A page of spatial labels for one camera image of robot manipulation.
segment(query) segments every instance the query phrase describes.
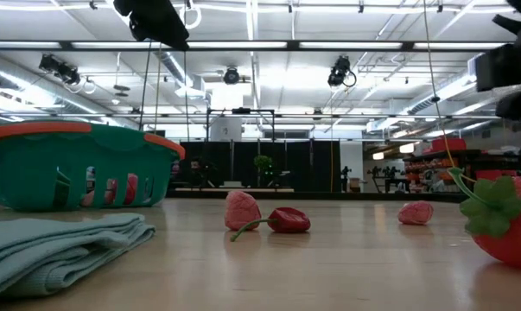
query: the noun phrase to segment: wall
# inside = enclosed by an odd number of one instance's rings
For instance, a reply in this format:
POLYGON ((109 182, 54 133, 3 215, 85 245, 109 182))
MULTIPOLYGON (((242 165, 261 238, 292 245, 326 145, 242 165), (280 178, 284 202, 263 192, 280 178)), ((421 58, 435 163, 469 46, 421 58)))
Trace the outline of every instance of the wall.
POLYGON ((504 128, 491 128, 489 138, 482 138, 480 131, 467 133, 462 138, 466 140, 468 149, 500 149, 505 145, 521 148, 521 131, 514 133, 504 128))
POLYGON ((348 178, 364 179, 364 148, 362 142, 340 142, 340 169, 348 166, 348 178))
MULTIPOLYGON (((376 193, 378 190, 375 187, 375 184, 373 184, 372 176, 367 174, 368 170, 372 170, 374 166, 378 166, 379 168, 385 168, 393 166, 397 168, 399 171, 404 171, 404 162, 402 160, 380 160, 380 161, 374 161, 374 160, 368 160, 364 161, 364 180, 367 181, 367 184, 364 185, 364 192, 365 193, 376 193)), ((397 173, 397 178, 401 178, 402 176, 397 173)), ((378 181, 379 189, 382 193, 384 193, 384 180, 376 180, 378 181)))

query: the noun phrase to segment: plastic laundry basket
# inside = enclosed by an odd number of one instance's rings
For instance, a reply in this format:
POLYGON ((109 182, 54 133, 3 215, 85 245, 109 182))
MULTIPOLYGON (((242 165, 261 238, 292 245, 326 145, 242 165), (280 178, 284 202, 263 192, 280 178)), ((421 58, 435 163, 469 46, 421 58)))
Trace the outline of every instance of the plastic laundry basket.
POLYGON ((138 130, 78 122, 0 125, 0 205, 24 212, 79 208, 86 172, 95 171, 93 207, 152 206, 168 189, 171 164, 182 146, 138 130), (137 175, 132 202, 124 202, 128 175, 137 175), (108 180, 118 184, 105 203, 108 180))

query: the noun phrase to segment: table surface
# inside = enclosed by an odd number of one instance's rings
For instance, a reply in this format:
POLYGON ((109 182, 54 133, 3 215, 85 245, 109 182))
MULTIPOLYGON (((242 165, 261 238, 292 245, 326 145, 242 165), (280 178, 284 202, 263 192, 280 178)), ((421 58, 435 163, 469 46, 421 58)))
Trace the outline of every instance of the table surface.
MULTIPOLYGON (((301 208, 312 220, 310 233, 275 234, 261 225, 231 243, 223 200, 31 214, 73 221, 138 212, 157 234, 70 289, 0 302, 0 311, 521 311, 521 270, 495 262, 473 243, 456 204, 435 203, 427 226, 399 225, 403 202, 259 204, 263 215, 279 206, 301 208)), ((0 208, 0 220, 25 216, 0 208)))

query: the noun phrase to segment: ceiling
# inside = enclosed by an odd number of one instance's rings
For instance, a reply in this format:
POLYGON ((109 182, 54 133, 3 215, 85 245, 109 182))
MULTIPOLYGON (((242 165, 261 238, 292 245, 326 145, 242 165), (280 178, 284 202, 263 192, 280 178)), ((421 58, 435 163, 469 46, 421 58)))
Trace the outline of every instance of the ceiling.
MULTIPOLYGON (((288 0, 257 0, 257 22, 247 26, 245 13, 246 1, 210 1, 195 0, 197 6, 211 5, 201 9, 200 24, 190 29, 191 41, 207 40, 381 40, 381 41, 426 41, 423 14, 390 13, 346 13, 356 10, 359 1, 337 0, 294 0, 293 13, 287 11, 288 0), (242 12, 220 10, 241 10, 242 12)), ((365 0, 366 12, 370 8, 394 9, 401 0, 365 0)), ((96 0, 98 10, 49 10, 23 11, 24 8, 60 7, 69 5, 87 5, 88 1, 77 0, 26 0, 0 1, 0 5, 17 7, 19 10, 0 10, 0 40, 37 40, 37 41, 130 41, 133 40, 123 19, 112 9, 108 2, 96 0)), ((429 6, 438 1, 428 0, 429 6)), ((436 41, 513 41, 515 36, 492 23, 494 13, 482 13, 482 10, 505 8, 505 1, 498 0, 444 0, 446 10, 442 13, 429 12, 428 24, 431 40, 436 41)), ((401 10, 422 8, 423 1, 406 0, 401 10)), ((505 16, 521 19, 513 13, 505 16)), ((91 79, 97 89, 92 94, 79 92, 78 98, 86 103, 104 107, 106 111, 128 112, 140 108, 143 102, 145 86, 145 112, 181 113, 187 102, 189 113, 206 111, 204 99, 181 98, 175 94, 180 87, 167 68, 160 64, 152 54, 147 67, 147 52, 124 52, 120 54, 120 67, 117 72, 117 53, 113 52, 55 52, 63 61, 77 66, 79 73, 91 79), (120 98, 114 105, 113 89, 115 84, 128 86, 127 98, 120 98)), ((253 92, 250 77, 253 75, 252 63, 255 62, 256 83, 258 85, 258 107, 275 109, 281 113, 311 113, 314 108, 321 108, 325 113, 380 114, 399 113, 411 105, 413 99, 431 91, 429 56, 426 53, 368 53, 361 52, 256 52, 251 58, 249 52, 173 52, 175 60, 186 73, 201 76, 206 82, 206 89, 211 91, 223 85, 220 73, 227 67, 236 67, 247 83, 239 86, 236 93, 244 96, 244 106, 253 107, 253 92), (351 62, 361 58, 354 68, 358 75, 356 87, 345 92, 344 89, 332 90, 327 85, 329 68, 340 55, 347 55, 351 62)), ((432 65, 435 83, 446 81, 464 74, 467 61, 475 53, 434 53, 432 65)), ((39 79, 42 71, 38 68, 41 52, 0 51, 0 59, 20 68, 20 71, 35 74, 39 79)), ((53 82, 58 90, 55 96, 66 96, 60 81, 47 75, 42 78, 47 83, 53 82)), ((44 81, 36 82, 39 86, 44 81)), ((455 113, 461 108, 488 98, 488 94, 476 93, 473 88, 455 93, 444 102, 445 113, 455 113)), ((492 103, 481 106, 471 113, 487 113, 492 103)), ((162 120, 164 123, 185 123, 185 118, 162 120)), ((201 118, 191 118, 197 124, 204 123, 201 118)), ((366 124, 369 119, 344 119, 339 126, 347 124, 366 124)), ((145 123, 153 123, 152 118, 145 123)), ((304 123, 304 119, 285 119, 285 123, 304 123)), ((398 122, 392 125, 394 131, 416 129, 420 126, 434 127, 435 123, 426 121, 398 122)))

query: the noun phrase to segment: folded towel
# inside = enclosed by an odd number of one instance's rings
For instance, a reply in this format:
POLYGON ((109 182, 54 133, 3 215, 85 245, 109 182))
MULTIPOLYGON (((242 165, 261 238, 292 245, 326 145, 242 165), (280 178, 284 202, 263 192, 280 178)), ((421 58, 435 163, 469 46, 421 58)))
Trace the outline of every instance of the folded towel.
POLYGON ((0 221, 0 296, 51 295, 152 238, 144 216, 0 221))

